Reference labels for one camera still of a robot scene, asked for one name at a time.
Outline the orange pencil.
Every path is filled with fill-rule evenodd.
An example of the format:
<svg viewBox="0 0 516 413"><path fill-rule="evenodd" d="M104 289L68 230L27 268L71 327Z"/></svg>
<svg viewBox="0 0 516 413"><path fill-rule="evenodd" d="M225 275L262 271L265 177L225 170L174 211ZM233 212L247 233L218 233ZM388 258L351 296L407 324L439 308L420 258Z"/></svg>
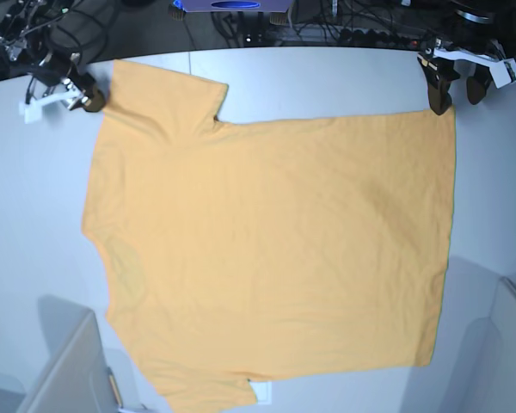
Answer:
<svg viewBox="0 0 516 413"><path fill-rule="evenodd" d="M109 384L111 385L111 389L113 391L115 403L117 404L117 406L119 408L122 408L123 407L123 400L122 400L122 397L120 395L120 389L118 387L118 384L117 384L117 381L116 381L116 379L114 377L114 374L113 373L108 373L107 377L108 377Z"/></svg>

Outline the orange T-shirt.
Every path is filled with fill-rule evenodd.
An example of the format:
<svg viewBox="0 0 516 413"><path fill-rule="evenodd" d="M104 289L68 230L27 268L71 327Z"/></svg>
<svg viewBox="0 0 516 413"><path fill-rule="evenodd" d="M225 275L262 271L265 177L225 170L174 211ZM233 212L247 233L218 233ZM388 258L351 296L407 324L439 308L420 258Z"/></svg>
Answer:
<svg viewBox="0 0 516 413"><path fill-rule="evenodd" d="M114 63L82 231L138 370L172 411L221 412L252 382L429 364L454 113L233 124L227 92Z"/></svg>

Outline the blue grey device box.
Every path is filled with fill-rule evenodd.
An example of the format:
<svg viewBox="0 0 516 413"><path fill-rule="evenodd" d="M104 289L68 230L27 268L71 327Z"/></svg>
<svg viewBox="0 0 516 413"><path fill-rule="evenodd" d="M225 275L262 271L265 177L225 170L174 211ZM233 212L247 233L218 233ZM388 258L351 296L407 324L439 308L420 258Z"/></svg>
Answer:
<svg viewBox="0 0 516 413"><path fill-rule="evenodd" d="M249 11L249 12L285 12L292 5L292 0L181 0L174 5L188 13Z"/></svg>

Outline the black power strip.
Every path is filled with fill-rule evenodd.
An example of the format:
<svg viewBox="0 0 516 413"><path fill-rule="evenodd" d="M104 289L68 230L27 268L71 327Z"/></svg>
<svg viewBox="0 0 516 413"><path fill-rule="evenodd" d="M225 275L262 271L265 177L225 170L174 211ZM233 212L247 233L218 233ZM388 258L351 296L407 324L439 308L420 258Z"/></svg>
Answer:
<svg viewBox="0 0 516 413"><path fill-rule="evenodd" d="M340 31L337 45L364 48L415 50L419 49L423 42L424 40L421 37L409 37L374 29L343 28Z"/></svg>

